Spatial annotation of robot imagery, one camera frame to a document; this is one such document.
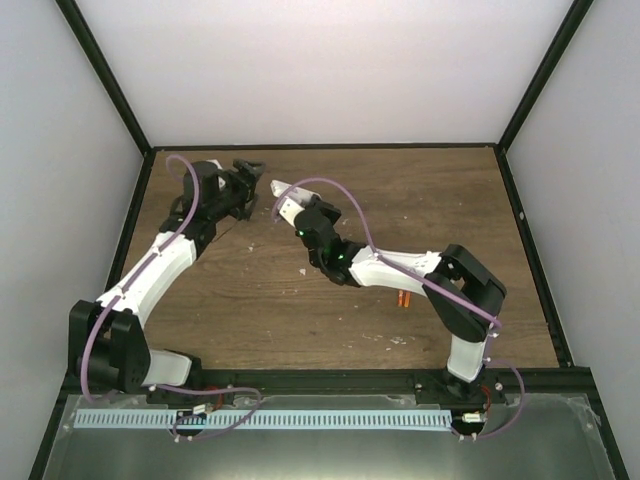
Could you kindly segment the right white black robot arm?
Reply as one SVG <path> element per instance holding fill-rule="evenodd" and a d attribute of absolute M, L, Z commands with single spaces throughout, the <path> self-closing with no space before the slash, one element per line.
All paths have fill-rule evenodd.
<path fill-rule="evenodd" d="M 507 290 L 461 245 L 422 254 L 377 250 L 343 239 L 335 230 L 339 209 L 313 194 L 286 198 L 279 215 L 296 230 L 309 263 L 340 286 L 387 287 L 427 298 L 451 334 L 443 373 L 447 396 L 458 403 L 480 390 L 488 338 L 498 328 Z"/>

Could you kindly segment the white remote control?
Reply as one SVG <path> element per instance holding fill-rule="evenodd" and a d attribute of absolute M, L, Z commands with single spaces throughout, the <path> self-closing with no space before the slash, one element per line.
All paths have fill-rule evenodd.
<path fill-rule="evenodd" d="M 275 198 L 280 198 L 280 197 L 297 198 L 298 197 L 297 187 L 292 186 L 291 184 L 280 181 L 280 180 L 272 180 L 270 183 L 270 188 Z"/>

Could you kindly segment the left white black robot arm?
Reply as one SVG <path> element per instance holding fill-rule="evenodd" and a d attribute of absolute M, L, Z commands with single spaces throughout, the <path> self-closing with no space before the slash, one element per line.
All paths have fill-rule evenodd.
<path fill-rule="evenodd" d="M 89 402 L 97 399 L 92 384 L 123 393 L 165 385 L 184 404 L 204 392 L 193 358 L 151 349 L 144 328 L 171 285 L 213 242 L 218 223 L 250 219 L 265 165 L 236 159 L 225 169 L 216 160 L 190 162 L 178 154 L 167 160 L 185 166 L 183 192 L 151 246 L 113 287 L 94 301 L 78 301 L 69 313 L 68 372 Z"/>

